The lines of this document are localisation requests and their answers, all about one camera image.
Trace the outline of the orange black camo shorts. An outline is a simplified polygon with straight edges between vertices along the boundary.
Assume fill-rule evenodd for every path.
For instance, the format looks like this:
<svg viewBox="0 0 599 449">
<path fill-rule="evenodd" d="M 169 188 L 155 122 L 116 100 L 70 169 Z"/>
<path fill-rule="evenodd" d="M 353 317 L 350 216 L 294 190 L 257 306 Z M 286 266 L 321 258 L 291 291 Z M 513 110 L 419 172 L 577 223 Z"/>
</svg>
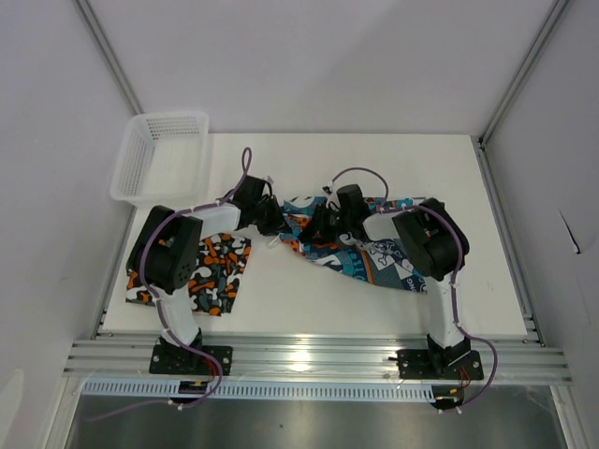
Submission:
<svg viewBox="0 0 599 449">
<path fill-rule="evenodd" d="M 202 239 L 195 254 L 186 247 L 183 255 L 173 253 L 161 239 L 148 254 L 144 279 L 136 264 L 127 266 L 125 300 L 153 306 L 155 295 L 149 287 L 172 293 L 184 286 L 193 312 L 213 316 L 230 313 L 251 251 L 252 241 L 235 234 L 221 233 Z"/>
</svg>

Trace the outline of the blue orange patterned shorts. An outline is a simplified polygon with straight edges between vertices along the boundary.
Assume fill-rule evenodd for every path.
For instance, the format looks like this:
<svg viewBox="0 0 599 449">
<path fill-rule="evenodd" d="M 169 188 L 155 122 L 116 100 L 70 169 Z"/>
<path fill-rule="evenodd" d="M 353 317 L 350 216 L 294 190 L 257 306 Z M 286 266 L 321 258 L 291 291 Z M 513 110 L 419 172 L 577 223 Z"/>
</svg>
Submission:
<svg viewBox="0 0 599 449">
<path fill-rule="evenodd" d="M 396 239 L 364 241 L 344 231 L 332 243 L 302 241 L 301 231 L 310 223 L 316 209 L 326 205 L 324 196 L 284 201 L 282 213 L 290 230 L 281 233 L 278 240 L 309 262 L 355 280 L 418 294 L 428 292 L 424 276 L 409 261 Z"/>
</svg>

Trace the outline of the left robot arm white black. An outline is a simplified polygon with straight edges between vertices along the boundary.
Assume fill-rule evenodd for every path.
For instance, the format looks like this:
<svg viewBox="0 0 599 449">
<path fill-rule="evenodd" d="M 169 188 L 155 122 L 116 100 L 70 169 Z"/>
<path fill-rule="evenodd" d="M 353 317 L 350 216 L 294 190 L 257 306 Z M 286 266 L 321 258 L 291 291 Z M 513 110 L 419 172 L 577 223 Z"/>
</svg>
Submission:
<svg viewBox="0 0 599 449">
<path fill-rule="evenodd" d="M 238 233 L 248 226 L 264 236 L 288 229 L 267 179 L 246 176 L 210 205 L 151 209 L 126 269 L 157 305 L 165 342 L 199 347 L 194 312 L 231 310 L 252 251 L 252 241 Z"/>
</svg>

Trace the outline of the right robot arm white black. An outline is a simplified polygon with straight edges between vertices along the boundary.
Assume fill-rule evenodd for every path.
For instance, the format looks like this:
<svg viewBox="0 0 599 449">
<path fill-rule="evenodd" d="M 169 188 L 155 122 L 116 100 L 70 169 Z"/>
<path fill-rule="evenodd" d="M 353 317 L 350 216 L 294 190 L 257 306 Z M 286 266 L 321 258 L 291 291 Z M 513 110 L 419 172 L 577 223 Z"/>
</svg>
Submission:
<svg viewBox="0 0 599 449">
<path fill-rule="evenodd" d="M 375 286 L 430 295 L 432 355 L 453 362 L 470 351 L 456 294 L 470 245 L 444 202 L 366 198 L 350 184 L 337 200 L 287 203 L 284 217 L 283 241 L 308 260 Z"/>
</svg>

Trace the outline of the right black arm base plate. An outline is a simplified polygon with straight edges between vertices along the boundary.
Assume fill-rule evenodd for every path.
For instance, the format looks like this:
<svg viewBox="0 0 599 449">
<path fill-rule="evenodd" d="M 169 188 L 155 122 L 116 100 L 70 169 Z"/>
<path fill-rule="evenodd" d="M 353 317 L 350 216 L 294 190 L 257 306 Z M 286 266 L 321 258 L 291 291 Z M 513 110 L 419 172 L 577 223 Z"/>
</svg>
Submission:
<svg viewBox="0 0 599 449">
<path fill-rule="evenodd" d="M 482 381 L 484 371 L 478 351 L 443 354 L 430 349 L 401 349 L 388 358 L 404 380 Z"/>
</svg>

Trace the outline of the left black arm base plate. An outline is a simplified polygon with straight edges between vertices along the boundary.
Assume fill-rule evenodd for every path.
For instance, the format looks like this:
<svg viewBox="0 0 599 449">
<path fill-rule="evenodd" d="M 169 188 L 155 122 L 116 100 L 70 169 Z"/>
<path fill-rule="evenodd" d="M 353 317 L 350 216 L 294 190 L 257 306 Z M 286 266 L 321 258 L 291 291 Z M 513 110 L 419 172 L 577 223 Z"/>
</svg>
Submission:
<svg viewBox="0 0 599 449">
<path fill-rule="evenodd" d="M 232 347 L 209 345 L 201 350 L 220 363 L 224 376 L 229 375 L 233 361 Z M 218 368 L 206 357 L 192 354 L 160 339 L 153 348 L 149 372 L 164 375 L 217 376 Z"/>
</svg>

